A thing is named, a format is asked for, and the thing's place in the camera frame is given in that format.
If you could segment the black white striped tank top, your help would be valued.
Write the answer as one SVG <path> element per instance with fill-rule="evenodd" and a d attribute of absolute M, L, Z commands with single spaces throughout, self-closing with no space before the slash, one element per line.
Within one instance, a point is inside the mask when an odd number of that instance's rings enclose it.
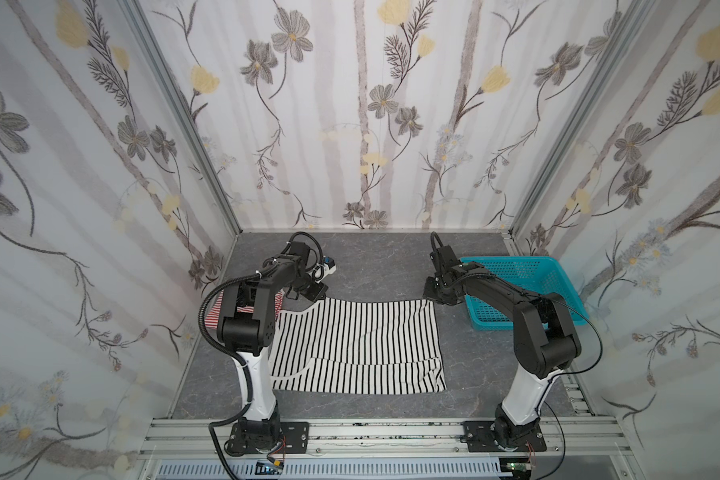
<path fill-rule="evenodd" d="M 447 389 L 434 304 L 326 298 L 282 311 L 271 347 L 275 390 L 411 395 Z"/>

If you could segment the red white striped tank top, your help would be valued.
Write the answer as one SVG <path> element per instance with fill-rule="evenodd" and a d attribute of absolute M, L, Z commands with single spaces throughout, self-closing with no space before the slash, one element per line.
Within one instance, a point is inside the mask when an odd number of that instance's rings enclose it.
<path fill-rule="evenodd" d="M 216 330 L 218 328 L 221 314 L 221 306 L 223 303 L 223 296 L 223 292 L 220 292 L 216 296 L 214 303 L 205 315 L 204 325 L 207 329 Z M 284 291 L 280 290 L 275 294 L 275 319 L 279 318 L 280 312 L 282 310 L 283 299 Z M 241 314 L 252 314 L 254 312 L 254 306 L 237 306 L 236 312 Z"/>

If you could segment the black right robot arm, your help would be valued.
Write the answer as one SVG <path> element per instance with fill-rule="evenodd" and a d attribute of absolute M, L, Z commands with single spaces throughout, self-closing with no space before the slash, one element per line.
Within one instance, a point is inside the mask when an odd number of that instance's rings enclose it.
<path fill-rule="evenodd" d="M 518 368 L 486 438 L 494 448 L 507 452 L 531 445 L 541 434 L 539 410 L 549 389 L 581 354 L 564 298 L 515 285 L 475 262 L 461 262 L 436 233 L 431 235 L 431 247 L 435 273 L 425 282 L 425 299 L 455 306 L 467 296 L 475 297 L 512 322 Z"/>

